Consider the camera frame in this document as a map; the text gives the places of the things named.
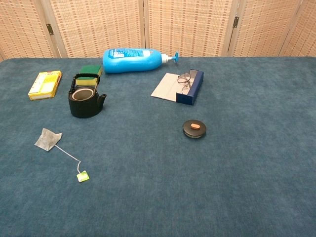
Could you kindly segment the white tea bag with green tag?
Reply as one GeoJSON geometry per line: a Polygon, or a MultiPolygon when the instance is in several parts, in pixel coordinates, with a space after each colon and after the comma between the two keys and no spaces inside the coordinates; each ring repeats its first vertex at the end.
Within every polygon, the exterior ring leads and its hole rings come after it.
{"type": "Polygon", "coordinates": [[[73,158],[75,161],[78,162],[77,164],[77,179],[78,181],[84,182],[89,180],[89,175],[86,172],[86,170],[84,170],[83,172],[81,172],[79,170],[79,166],[81,164],[81,161],[77,158],[75,158],[73,155],[71,155],[70,153],[64,151],[62,148],[60,148],[57,143],[61,140],[62,138],[62,133],[54,133],[52,131],[50,131],[49,129],[43,128],[41,135],[39,137],[39,139],[36,141],[35,146],[45,150],[45,151],[50,151],[53,147],[58,148],[59,150],[61,150],[63,153],[65,153],[66,155],[68,155],[69,157],[73,158]]]}

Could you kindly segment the black round puck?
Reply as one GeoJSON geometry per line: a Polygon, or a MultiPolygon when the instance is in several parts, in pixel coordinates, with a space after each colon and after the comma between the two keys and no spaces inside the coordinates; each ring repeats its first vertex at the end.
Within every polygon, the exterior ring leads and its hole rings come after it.
{"type": "Polygon", "coordinates": [[[206,134],[206,126],[200,120],[191,119],[183,123],[183,131],[190,138],[201,138],[206,134]]]}

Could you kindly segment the black cast iron teapot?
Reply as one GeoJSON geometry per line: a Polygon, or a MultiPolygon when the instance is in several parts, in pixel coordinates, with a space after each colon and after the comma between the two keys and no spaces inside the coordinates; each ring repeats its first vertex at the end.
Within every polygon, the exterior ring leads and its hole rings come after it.
{"type": "Polygon", "coordinates": [[[76,74],[68,92],[71,114],[77,118],[90,118],[101,112],[106,94],[99,95],[96,88],[100,82],[98,74],[76,74]],[[78,86],[76,79],[81,77],[97,78],[95,86],[78,86]]]}

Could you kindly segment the yellow snack box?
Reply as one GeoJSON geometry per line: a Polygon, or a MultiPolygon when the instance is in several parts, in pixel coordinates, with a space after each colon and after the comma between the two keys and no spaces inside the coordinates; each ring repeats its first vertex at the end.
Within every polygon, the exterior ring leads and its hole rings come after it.
{"type": "Polygon", "coordinates": [[[55,97],[61,78],[61,71],[40,72],[28,93],[29,99],[32,101],[55,97]]]}

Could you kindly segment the open blue glasses case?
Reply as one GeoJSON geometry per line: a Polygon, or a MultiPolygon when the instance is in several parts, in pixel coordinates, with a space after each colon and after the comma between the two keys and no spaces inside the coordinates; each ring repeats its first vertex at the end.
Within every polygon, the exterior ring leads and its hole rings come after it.
{"type": "Polygon", "coordinates": [[[166,73],[151,96],[176,103],[193,105],[197,98],[199,88],[202,85],[204,72],[197,70],[195,80],[187,95],[181,93],[182,86],[177,82],[178,76],[179,75],[176,74],[166,73]]]}

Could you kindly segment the blue velvet tablecloth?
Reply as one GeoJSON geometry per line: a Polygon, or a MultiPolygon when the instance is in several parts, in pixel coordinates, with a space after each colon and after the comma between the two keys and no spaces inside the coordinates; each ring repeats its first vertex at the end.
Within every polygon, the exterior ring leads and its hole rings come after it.
{"type": "Polygon", "coordinates": [[[68,91],[99,58],[0,63],[0,237],[316,237],[316,57],[181,58],[103,74],[96,116],[68,91]],[[204,72],[193,105],[152,97],[166,73],[204,72]],[[55,97],[30,100],[40,72],[55,97]],[[183,123],[200,120],[201,138],[183,123]],[[35,146],[42,129],[81,161],[35,146]]]}

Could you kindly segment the blue pump detergent bottle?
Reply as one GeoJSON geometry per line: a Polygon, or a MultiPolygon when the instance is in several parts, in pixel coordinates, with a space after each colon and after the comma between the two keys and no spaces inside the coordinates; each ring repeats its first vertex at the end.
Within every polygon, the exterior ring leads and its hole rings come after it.
{"type": "Polygon", "coordinates": [[[108,74],[151,71],[169,60],[178,62],[179,54],[169,57],[148,48],[113,48],[103,54],[103,69],[108,74]]]}

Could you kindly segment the green and yellow sponge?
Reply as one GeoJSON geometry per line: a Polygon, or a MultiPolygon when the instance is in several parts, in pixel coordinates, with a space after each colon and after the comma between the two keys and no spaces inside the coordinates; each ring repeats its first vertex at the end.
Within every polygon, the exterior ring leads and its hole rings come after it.
{"type": "MultiPolygon", "coordinates": [[[[100,65],[85,65],[81,68],[79,74],[94,74],[101,77],[102,67],[100,65]]],[[[95,86],[97,78],[91,77],[78,77],[76,79],[76,85],[78,86],[95,86]]]]}

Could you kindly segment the woven bamboo folding screen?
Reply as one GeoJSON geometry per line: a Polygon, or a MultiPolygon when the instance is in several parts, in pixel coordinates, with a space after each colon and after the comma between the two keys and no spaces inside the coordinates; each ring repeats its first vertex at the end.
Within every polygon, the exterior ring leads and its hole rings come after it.
{"type": "Polygon", "coordinates": [[[316,0],[0,0],[0,62],[94,58],[115,47],[316,57],[316,0]]]}

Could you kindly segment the thin metal frame eyeglasses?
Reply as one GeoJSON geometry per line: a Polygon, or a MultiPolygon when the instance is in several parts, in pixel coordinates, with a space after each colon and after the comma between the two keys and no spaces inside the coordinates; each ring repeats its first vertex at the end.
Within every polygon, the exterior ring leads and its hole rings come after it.
{"type": "Polygon", "coordinates": [[[195,80],[197,70],[190,70],[178,76],[177,82],[182,86],[181,93],[188,94],[195,80]]]}

